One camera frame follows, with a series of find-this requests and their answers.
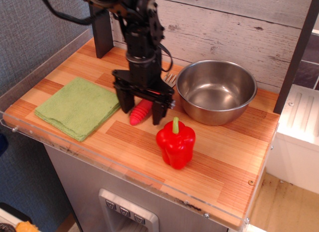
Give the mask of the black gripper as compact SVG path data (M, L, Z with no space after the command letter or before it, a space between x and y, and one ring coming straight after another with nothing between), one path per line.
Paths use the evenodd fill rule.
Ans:
M167 109L175 106L174 90L161 78L162 57L138 58L127 56L128 70L113 70L114 88L122 111L127 114L135 106L135 97L153 102L153 124L158 125Z

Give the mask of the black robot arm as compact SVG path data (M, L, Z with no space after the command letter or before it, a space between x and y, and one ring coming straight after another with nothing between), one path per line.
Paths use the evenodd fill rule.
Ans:
M161 25L155 0L83 0L115 14L127 44L129 70L114 70L114 88L121 109L128 113L135 97L151 101L153 124L158 125L168 109L174 107L174 90L161 78L162 53L169 51L161 44Z

